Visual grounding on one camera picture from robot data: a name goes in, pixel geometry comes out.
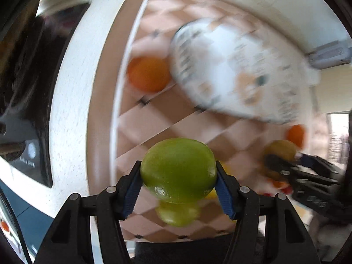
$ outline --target beige wall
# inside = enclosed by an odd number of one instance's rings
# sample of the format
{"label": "beige wall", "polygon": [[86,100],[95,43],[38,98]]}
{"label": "beige wall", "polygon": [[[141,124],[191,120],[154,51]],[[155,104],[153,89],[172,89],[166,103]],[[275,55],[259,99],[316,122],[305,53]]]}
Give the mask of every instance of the beige wall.
{"label": "beige wall", "polygon": [[321,82],[316,86],[316,96],[321,112],[351,110],[352,66],[349,64],[340,65],[320,72]]}

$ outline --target green fruit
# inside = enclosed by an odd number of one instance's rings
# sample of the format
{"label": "green fruit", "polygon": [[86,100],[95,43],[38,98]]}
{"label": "green fruit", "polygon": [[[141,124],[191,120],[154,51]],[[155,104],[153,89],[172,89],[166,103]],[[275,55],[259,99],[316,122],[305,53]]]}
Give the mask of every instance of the green fruit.
{"label": "green fruit", "polygon": [[140,173],[156,197],[174,204],[204,198],[217,178],[213,152],[203,143],[186,138],[164,140],[151,147]]}
{"label": "green fruit", "polygon": [[178,227],[191,224],[200,215],[200,209],[196,203],[172,204],[160,201],[156,212],[162,221]]}

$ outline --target black stove top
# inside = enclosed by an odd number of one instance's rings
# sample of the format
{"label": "black stove top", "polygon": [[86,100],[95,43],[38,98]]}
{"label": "black stove top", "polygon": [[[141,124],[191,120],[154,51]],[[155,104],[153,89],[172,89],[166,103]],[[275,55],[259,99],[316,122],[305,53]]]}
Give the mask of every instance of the black stove top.
{"label": "black stove top", "polygon": [[88,7],[81,4],[35,17],[13,52],[0,88],[0,155],[48,187],[51,101],[66,48]]}

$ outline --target brown border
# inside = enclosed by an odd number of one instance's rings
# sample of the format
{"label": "brown border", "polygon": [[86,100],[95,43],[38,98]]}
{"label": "brown border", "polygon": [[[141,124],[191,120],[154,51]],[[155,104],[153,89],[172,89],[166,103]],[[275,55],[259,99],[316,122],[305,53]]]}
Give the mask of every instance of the brown border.
{"label": "brown border", "polygon": [[143,0],[125,0],[111,26],[96,69],[87,124],[89,192],[110,184],[110,127],[117,76],[128,37]]}

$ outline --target blue gripper pad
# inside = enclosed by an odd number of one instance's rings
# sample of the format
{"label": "blue gripper pad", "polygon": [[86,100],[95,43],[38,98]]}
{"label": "blue gripper pad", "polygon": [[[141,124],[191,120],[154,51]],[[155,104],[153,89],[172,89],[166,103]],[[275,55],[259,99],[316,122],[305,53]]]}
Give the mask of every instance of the blue gripper pad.
{"label": "blue gripper pad", "polygon": [[140,170],[138,169],[124,197],[124,207],[122,209],[122,215],[125,219],[133,212],[134,205],[136,204],[137,197],[139,195],[142,185],[143,181],[140,176]]}
{"label": "blue gripper pad", "polygon": [[232,195],[229,192],[224,179],[218,172],[218,179],[215,184],[215,190],[218,195],[222,210],[230,219],[234,219],[236,212],[232,205]]}

